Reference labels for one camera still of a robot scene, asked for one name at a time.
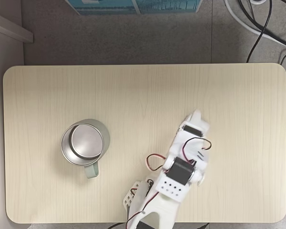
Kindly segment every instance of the red wire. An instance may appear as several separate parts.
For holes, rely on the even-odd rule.
[[[146,208],[146,206],[159,194],[159,192],[156,192],[147,202],[146,204],[144,205],[142,211],[138,211],[136,213],[134,213],[127,221],[126,221],[126,224],[125,224],[125,228],[127,229],[127,223],[133,219],[136,215],[140,214],[141,212],[144,211],[144,209]]]
[[[149,157],[151,157],[151,156],[157,156],[157,157],[162,158],[163,160],[165,160],[166,157],[162,156],[161,154],[150,154],[150,155],[147,156],[147,158],[146,158],[147,166],[149,167],[149,169],[150,169],[151,171],[156,171],[156,170],[160,169],[162,166],[159,166],[159,167],[157,167],[156,169],[151,168],[151,166],[149,165],[149,162],[148,162],[148,159],[149,159]]]
[[[189,159],[187,159],[187,157],[186,157],[186,155],[185,155],[185,152],[184,152],[184,148],[185,148],[186,144],[187,144],[189,141],[191,141],[191,140],[193,140],[193,139],[195,139],[195,138],[197,138],[197,139],[202,139],[202,140],[207,141],[208,143],[210,143],[210,146],[209,146],[208,148],[202,148],[203,150],[209,150],[209,149],[212,147],[212,143],[211,143],[209,140],[207,140],[207,139],[205,139],[205,138],[202,138],[202,137],[192,137],[192,138],[190,138],[189,140],[187,140],[187,141],[185,142],[185,144],[183,145],[183,147],[182,147],[182,154],[183,154],[184,158],[186,159],[187,163],[189,163],[189,164],[192,164],[192,163],[189,161]]]

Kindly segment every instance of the mug rim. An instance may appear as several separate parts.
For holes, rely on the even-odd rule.
[[[99,135],[101,136],[101,139],[102,139],[102,151],[101,151],[100,154],[98,154],[97,158],[95,158],[94,160],[93,160],[93,159],[88,159],[88,158],[83,158],[82,156],[79,156],[77,153],[74,152],[74,150],[72,149],[72,147],[71,147],[71,145],[70,145],[70,141],[68,141],[69,147],[70,147],[71,151],[72,151],[76,156],[80,157],[80,158],[83,159],[83,160],[93,160],[92,162],[90,162],[90,163],[88,163],[88,164],[86,164],[86,165],[78,165],[78,164],[72,162],[72,161],[65,155],[65,152],[64,152],[63,146],[62,146],[62,145],[63,145],[64,137],[66,136],[67,132],[68,132],[70,129],[73,129],[73,128],[75,128],[76,126],[79,126],[79,125],[88,125],[88,126],[94,128],[94,129],[99,133]],[[89,124],[89,123],[86,123],[86,122],[79,121],[79,122],[76,122],[76,123],[72,124],[71,126],[69,126],[69,127],[66,129],[66,131],[63,133],[62,138],[61,138],[61,152],[62,152],[63,156],[67,159],[67,161],[69,161],[71,164],[73,164],[73,165],[75,165],[75,166],[80,166],[80,167],[89,166],[89,165],[92,165],[92,164],[94,164],[95,162],[97,162],[97,161],[98,161],[99,159],[101,159],[101,157],[103,156],[103,154],[104,154],[104,138],[103,138],[101,132],[100,132],[95,126],[93,126],[93,125],[91,125],[91,124]]]

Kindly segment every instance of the mug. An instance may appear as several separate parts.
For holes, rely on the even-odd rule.
[[[105,125],[94,119],[85,119],[65,131],[61,151],[70,163],[84,167],[87,178],[93,178],[99,174],[98,161],[109,144],[110,135]]]

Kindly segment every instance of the white cable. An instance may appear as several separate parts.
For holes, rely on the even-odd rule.
[[[240,20],[240,19],[234,14],[234,12],[232,11],[232,9],[231,9],[231,7],[230,7],[230,4],[229,4],[229,1],[228,1],[228,0],[224,0],[224,2],[225,2],[225,6],[226,6],[226,8],[228,9],[230,15],[231,15],[241,26],[243,26],[245,29],[249,30],[250,32],[252,32],[252,33],[254,33],[254,34],[256,34],[256,35],[260,35],[260,34],[261,34],[260,31],[255,30],[255,29],[252,28],[251,26],[247,25],[246,23],[244,23],[242,20]],[[264,37],[264,38],[267,38],[267,39],[269,39],[269,40],[272,40],[272,41],[274,41],[274,42],[276,42],[276,43],[278,43],[278,44],[281,44],[281,45],[283,45],[283,46],[286,47],[286,45],[282,44],[281,42],[277,41],[276,39],[274,39],[273,37],[271,37],[271,36],[269,36],[269,35],[267,35],[267,34],[263,34],[263,37]]]
[[[252,4],[255,4],[255,5],[261,5],[263,3],[265,3],[267,0],[260,0],[260,1],[254,1],[254,0],[250,0],[250,2]]]

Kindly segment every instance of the gray floor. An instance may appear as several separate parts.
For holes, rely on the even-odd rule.
[[[245,20],[236,0],[229,1]],[[254,12],[264,24],[268,3],[254,6]],[[27,65],[245,62],[257,39],[234,21],[223,0],[204,0],[196,14],[86,17],[79,17],[64,0],[22,0],[22,24],[35,39],[24,46]],[[273,0],[269,28],[286,39],[286,5],[280,0]],[[285,54],[282,45],[262,39],[251,62],[279,62]],[[35,224],[30,228],[106,229],[110,225]],[[177,223],[174,228],[201,225]],[[286,216],[274,224],[212,223],[208,228],[286,229]]]

